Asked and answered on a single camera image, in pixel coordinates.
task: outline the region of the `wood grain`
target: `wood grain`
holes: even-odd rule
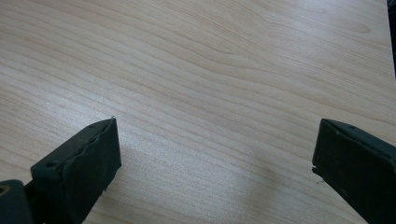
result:
[[[118,119],[86,223],[364,223],[311,172],[319,121],[396,143],[385,1],[1,1],[0,74],[0,179]]]

